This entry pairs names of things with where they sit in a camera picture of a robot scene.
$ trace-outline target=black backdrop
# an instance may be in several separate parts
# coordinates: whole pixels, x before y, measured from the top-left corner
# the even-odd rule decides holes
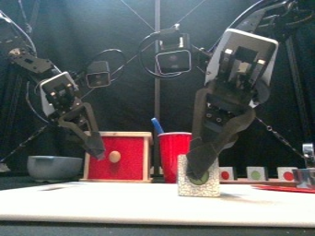
[[[39,12],[33,11],[36,3]],[[180,22],[182,32],[191,35],[196,47],[211,48],[224,29],[255,0],[162,0],[160,28],[170,28]],[[102,131],[150,131],[154,117],[155,81],[142,69],[135,58],[140,41],[154,32],[154,0],[24,0],[27,19],[36,19],[32,39],[39,57],[49,58],[60,70],[78,71],[94,54],[104,49],[120,49],[128,58],[123,77],[107,88],[90,91],[82,87],[83,100],[94,107]],[[0,9],[24,27],[19,1],[0,1]],[[307,118],[312,121],[314,99],[314,25],[298,31],[299,64],[307,103]],[[25,81],[20,81],[1,58],[0,104],[1,104],[1,157],[15,149],[21,141],[39,130],[43,123],[29,111],[24,102]],[[203,87],[204,75],[195,67],[183,77],[162,81],[160,122],[167,132],[191,132],[192,110],[196,91]],[[256,108],[259,118],[286,137],[291,145],[302,151],[304,142],[312,140],[306,135],[291,78],[286,46],[280,45],[271,82],[271,98]],[[16,110],[9,104],[17,98]],[[31,100],[40,106],[39,97]],[[25,170],[28,155],[84,156],[84,150],[64,140],[63,130],[49,127],[8,159],[15,171]],[[270,175],[276,167],[304,167],[303,160],[267,132],[255,121],[240,133],[236,145],[220,155],[220,166],[235,166],[244,176],[246,166],[266,166]]]

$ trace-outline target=red wooden box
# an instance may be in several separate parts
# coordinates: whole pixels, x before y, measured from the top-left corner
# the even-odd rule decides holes
[[[84,179],[103,182],[150,182],[151,132],[100,132],[104,159],[86,156]]]

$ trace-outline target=white table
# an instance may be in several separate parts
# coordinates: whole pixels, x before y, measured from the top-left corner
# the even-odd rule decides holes
[[[216,198],[164,183],[59,183],[0,191],[0,220],[315,228],[315,195],[220,185]]]

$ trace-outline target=red cup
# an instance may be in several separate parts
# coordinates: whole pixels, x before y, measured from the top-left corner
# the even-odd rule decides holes
[[[186,132],[170,132],[159,135],[160,157],[166,183],[178,180],[178,159],[180,154],[190,151],[192,134]]]

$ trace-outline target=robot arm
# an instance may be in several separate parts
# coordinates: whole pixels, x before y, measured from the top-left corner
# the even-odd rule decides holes
[[[49,60],[37,58],[31,39],[1,11],[0,31],[0,53],[39,83],[47,120],[72,130],[87,153],[102,159],[104,147],[94,111],[91,105],[80,100],[70,73],[61,73]]]
[[[207,170],[255,119],[254,107],[270,95],[278,42],[314,19],[298,1],[259,1],[236,18],[212,47],[206,86],[196,92],[187,176],[206,183]]]

